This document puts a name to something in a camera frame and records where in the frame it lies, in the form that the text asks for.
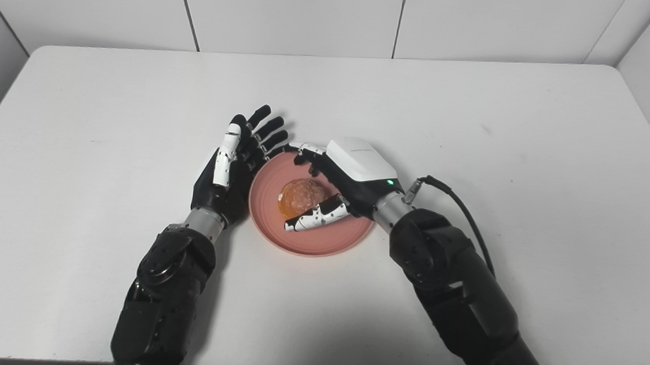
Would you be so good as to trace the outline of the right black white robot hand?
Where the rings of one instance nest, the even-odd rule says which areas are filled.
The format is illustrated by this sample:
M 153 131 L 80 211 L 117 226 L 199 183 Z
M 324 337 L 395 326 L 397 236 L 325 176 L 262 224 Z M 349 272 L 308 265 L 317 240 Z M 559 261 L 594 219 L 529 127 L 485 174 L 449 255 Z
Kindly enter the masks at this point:
M 325 148 L 308 143 L 289 143 L 295 165 L 310 163 L 338 193 L 284 223 L 287 232 L 329 226 L 349 216 L 364 217 L 390 234 L 411 211 L 403 203 L 404 188 L 393 166 L 368 143 L 358 138 L 331 140 Z

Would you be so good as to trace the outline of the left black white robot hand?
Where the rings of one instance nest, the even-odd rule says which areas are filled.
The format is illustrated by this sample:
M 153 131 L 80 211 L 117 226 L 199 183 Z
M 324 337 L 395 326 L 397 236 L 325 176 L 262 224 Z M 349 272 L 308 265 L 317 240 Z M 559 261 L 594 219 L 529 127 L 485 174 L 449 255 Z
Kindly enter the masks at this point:
M 250 117 L 236 114 L 193 186 L 190 208 L 212 211 L 225 227 L 241 220 L 255 176 L 283 152 L 287 139 L 284 118 L 267 104 Z

